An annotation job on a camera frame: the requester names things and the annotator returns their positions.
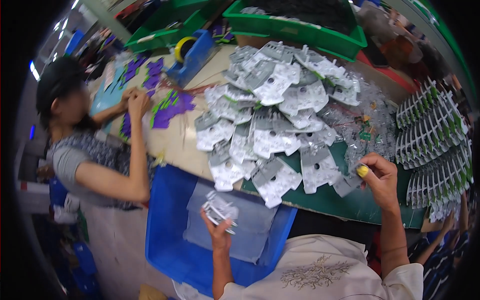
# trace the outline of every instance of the yellow fingernail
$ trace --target yellow fingernail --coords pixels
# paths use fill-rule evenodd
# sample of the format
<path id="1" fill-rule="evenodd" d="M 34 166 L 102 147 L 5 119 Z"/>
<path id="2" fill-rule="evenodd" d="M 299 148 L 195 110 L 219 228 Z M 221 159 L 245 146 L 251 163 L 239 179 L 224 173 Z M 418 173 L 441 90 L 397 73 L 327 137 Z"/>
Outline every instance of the yellow fingernail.
<path id="1" fill-rule="evenodd" d="M 366 166 L 358 167 L 357 174 L 362 178 L 365 177 L 368 174 L 368 168 Z"/>

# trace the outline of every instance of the gray floor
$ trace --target gray floor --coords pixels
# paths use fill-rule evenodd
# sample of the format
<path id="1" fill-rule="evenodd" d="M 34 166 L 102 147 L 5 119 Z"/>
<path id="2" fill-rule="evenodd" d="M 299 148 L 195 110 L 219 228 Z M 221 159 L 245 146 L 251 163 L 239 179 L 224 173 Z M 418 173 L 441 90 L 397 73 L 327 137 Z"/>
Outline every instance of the gray floor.
<path id="1" fill-rule="evenodd" d="M 98 269 L 98 281 L 108 300 L 138 299 L 140 285 L 151 285 L 178 298 L 171 279 L 145 259 L 148 210 L 123 212 L 82 203 L 87 220 L 89 248 Z"/>

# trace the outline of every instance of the ceiling light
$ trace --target ceiling light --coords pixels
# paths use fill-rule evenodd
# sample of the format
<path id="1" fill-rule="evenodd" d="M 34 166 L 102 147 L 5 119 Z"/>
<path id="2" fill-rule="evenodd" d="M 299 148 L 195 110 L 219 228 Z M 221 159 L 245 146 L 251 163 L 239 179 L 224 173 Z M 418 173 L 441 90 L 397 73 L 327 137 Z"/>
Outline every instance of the ceiling light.
<path id="1" fill-rule="evenodd" d="M 33 64 L 33 61 L 30 62 L 30 71 L 32 71 L 33 77 L 35 77 L 35 80 L 40 79 L 40 75 L 38 75 L 38 72 L 35 69 L 35 65 Z"/>

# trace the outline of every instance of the hand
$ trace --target hand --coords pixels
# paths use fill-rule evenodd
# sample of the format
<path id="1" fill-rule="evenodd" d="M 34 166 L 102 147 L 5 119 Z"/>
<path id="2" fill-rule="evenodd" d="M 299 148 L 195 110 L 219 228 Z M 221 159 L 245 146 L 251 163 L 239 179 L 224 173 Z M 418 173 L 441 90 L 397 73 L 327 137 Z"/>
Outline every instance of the hand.
<path id="1" fill-rule="evenodd" d="M 142 91 L 134 91 L 128 98 L 128 113 L 132 120 L 141 120 L 150 109 L 150 97 Z"/>
<path id="2" fill-rule="evenodd" d="M 444 225 L 440 230 L 440 235 L 445 236 L 445 234 L 447 234 L 447 232 L 449 232 L 452 229 L 454 224 L 455 224 L 455 219 L 454 219 L 454 213 L 452 211 L 450 212 L 448 217 L 445 218 Z"/>
<path id="3" fill-rule="evenodd" d="M 213 224 L 213 222 L 207 218 L 207 215 L 203 208 L 200 211 L 200 215 L 202 216 L 202 219 L 207 225 L 208 232 L 212 237 L 213 251 L 226 251 L 228 253 L 228 251 L 230 250 L 230 246 L 232 245 L 232 239 L 225 230 L 227 230 L 232 225 L 232 221 L 228 219 L 220 223 L 220 225 L 215 226 L 215 224 Z"/>
<path id="4" fill-rule="evenodd" d="M 361 166 L 357 173 L 372 189 L 375 203 L 384 210 L 399 209 L 396 197 L 396 165 L 374 152 L 365 155 L 360 162 L 369 167 L 365 170 L 365 166 Z"/>
<path id="5" fill-rule="evenodd" d="M 129 89 L 126 89 L 122 94 L 121 94 L 121 100 L 119 103 L 119 107 L 121 112 L 125 112 L 128 110 L 128 99 L 132 95 L 137 95 L 137 92 L 139 92 L 138 88 L 136 86 L 131 87 Z"/>

